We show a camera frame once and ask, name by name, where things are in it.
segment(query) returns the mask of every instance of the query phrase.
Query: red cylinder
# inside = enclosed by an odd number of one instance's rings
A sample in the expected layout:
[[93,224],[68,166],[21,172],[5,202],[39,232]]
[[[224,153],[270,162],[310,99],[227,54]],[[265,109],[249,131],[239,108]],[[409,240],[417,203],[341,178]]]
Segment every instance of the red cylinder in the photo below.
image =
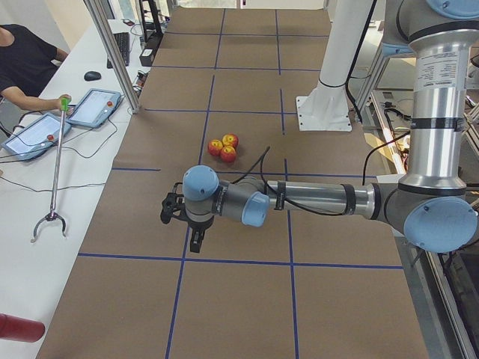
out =
[[0,314],[0,338],[33,343],[45,333],[45,325],[33,320]]

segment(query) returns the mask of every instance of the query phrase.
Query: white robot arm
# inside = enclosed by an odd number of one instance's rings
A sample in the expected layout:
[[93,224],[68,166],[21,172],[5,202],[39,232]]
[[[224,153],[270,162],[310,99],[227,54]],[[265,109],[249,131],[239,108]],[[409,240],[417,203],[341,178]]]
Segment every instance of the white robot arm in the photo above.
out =
[[464,200],[458,177],[469,49],[479,39],[477,0],[388,0],[383,42],[417,56],[409,168],[397,185],[363,186],[263,181],[220,181],[195,166],[162,203],[162,221],[187,221],[190,250],[199,252],[215,215],[259,227],[269,208],[305,209],[322,215],[363,215],[384,221],[414,245],[438,253],[469,242],[477,213]]

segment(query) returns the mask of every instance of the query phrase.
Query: black t-shirt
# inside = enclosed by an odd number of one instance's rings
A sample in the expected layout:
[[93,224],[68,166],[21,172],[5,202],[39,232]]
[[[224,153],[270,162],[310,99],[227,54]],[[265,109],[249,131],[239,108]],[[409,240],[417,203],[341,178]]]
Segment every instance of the black t-shirt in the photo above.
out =
[[10,46],[0,46],[0,93],[19,87],[27,96],[39,96],[55,74],[57,48],[21,25],[2,25],[13,34]]

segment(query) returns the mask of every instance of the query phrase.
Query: keyboard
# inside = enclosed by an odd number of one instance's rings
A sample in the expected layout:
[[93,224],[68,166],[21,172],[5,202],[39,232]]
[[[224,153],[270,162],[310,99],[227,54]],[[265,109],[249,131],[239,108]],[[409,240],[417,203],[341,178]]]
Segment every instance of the keyboard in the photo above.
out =
[[[115,41],[120,50],[123,62],[125,63],[125,66],[128,66],[129,65],[129,33],[119,32],[117,34],[113,34],[113,36],[115,37]],[[106,68],[111,69],[112,67],[113,66],[111,61],[107,60]]]

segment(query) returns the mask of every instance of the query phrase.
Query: white table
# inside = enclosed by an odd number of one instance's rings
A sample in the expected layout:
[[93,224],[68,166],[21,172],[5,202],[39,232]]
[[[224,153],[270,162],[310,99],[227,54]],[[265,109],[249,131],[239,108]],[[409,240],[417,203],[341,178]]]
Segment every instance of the white table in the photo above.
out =
[[[129,31],[120,20],[111,20],[112,31]],[[127,67],[133,82],[138,70],[147,72],[139,61],[139,37],[130,35],[130,65]],[[102,78],[86,82],[83,75],[98,71]],[[89,28],[42,92],[43,98],[56,98],[63,93],[77,103],[90,88],[118,90],[120,85],[113,69],[106,68],[106,51],[94,26]],[[112,161],[118,152],[131,116],[128,103],[122,102],[111,117],[118,131],[92,159],[83,159],[72,150],[64,149],[61,158],[59,188],[68,185],[104,183]],[[25,119],[26,123],[36,117]],[[64,146],[74,147],[90,155],[115,128],[106,122]],[[73,128],[65,141],[85,131]],[[0,156],[6,156],[5,150]],[[26,163],[0,164],[3,177],[35,189],[52,188],[55,149]],[[41,321],[48,327],[67,282],[79,247],[94,214],[103,185],[59,191],[56,212],[67,222],[67,238],[61,235],[61,222],[43,224],[39,239],[30,243],[35,224],[49,212],[50,192],[35,193],[0,179],[0,313]],[[0,358],[35,358],[43,342],[21,343],[0,340]]]

